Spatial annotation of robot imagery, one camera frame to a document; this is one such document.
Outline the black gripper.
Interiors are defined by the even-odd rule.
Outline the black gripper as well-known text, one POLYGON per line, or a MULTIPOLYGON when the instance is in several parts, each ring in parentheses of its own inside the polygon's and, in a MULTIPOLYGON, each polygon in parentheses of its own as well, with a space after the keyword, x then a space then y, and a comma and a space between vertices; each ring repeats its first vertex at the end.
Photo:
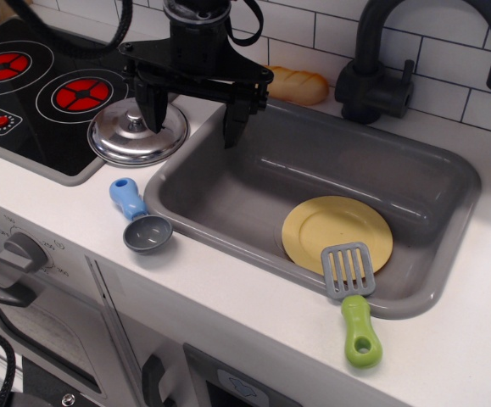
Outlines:
POLYGON ((249 114, 266 107, 273 74, 233 48, 224 24, 172 23, 169 38, 125 42, 119 52, 128 60, 145 125, 155 134, 163 128, 171 93, 226 103, 225 148, 237 145, 249 114))

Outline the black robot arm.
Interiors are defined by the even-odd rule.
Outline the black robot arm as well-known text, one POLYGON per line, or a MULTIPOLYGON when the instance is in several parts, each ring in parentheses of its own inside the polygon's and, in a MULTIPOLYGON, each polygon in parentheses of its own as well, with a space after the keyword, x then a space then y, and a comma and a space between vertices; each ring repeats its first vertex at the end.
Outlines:
POLYGON ((148 129, 161 131, 171 93, 219 102, 226 106, 223 137, 231 148, 249 117, 265 109, 274 75, 235 50, 254 44, 260 34, 235 38, 231 8, 228 1, 166 1, 169 38, 120 45, 148 129))

